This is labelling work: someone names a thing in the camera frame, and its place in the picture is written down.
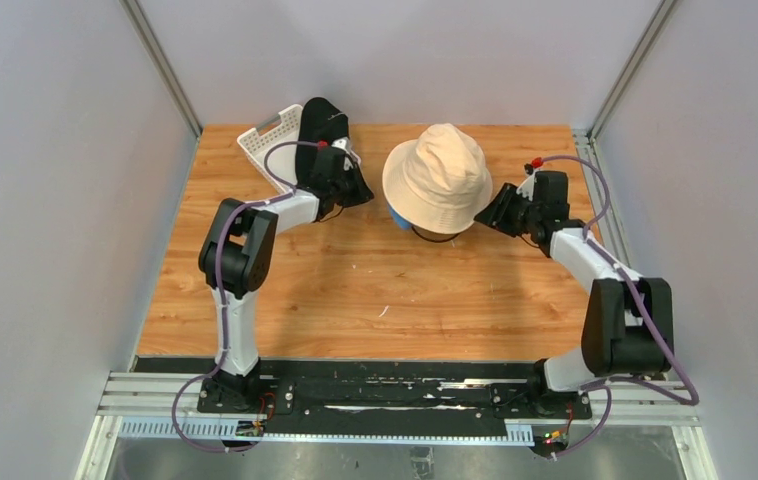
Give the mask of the blue bucket hat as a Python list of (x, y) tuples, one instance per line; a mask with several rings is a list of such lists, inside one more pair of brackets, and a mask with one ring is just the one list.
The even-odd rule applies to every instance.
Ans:
[(413, 225), (410, 221), (406, 220), (400, 215), (391, 205), (388, 205), (389, 214), (397, 227), (402, 230), (411, 230)]

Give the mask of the beige bucket hat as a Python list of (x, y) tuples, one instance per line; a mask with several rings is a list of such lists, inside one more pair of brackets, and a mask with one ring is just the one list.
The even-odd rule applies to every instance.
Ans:
[(388, 205), (412, 225), (443, 234), (469, 229), (493, 194), (482, 148), (450, 123), (433, 124), (395, 146), (381, 180)]

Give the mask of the black hat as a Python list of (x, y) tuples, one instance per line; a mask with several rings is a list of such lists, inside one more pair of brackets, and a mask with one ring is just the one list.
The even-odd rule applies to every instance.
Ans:
[[(324, 97), (309, 99), (303, 106), (298, 140), (302, 142), (326, 142), (349, 137), (349, 118)], [(304, 183), (311, 173), (317, 156), (317, 148), (305, 145), (296, 147), (294, 169), (297, 184)]]

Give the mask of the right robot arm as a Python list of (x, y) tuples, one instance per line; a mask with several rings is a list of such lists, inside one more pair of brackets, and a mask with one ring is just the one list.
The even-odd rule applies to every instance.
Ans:
[(504, 184), (475, 217), (510, 237), (528, 236), (588, 294), (579, 346), (539, 361), (538, 382), (526, 390), (529, 408), (542, 417), (564, 407), (566, 392), (615, 376), (665, 373), (673, 352), (670, 285), (615, 259), (571, 216), (568, 187), (563, 172), (534, 171), (519, 186)]

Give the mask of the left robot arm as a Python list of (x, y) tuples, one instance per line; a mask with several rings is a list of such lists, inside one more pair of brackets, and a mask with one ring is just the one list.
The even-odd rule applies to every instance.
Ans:
[(346, 209), (374, 198), (359, 157), (339, 140), (296, 141), (311, 155), (305, 171), (290, 178), (275, 173), (270, 159), (287, 147), (269, 148), (262, 171), (282, 192), (263, 200), (221, 202), (201, 247), (198, 267), (215, 302), (219, 351), (209, 378), (223, 387), (223, 400), (238, 413), (253, 411), (261, 400), (260, 356), (255, 339), (258, 292), (268, 277), (279, 234), (321, 222), (335, 207)]

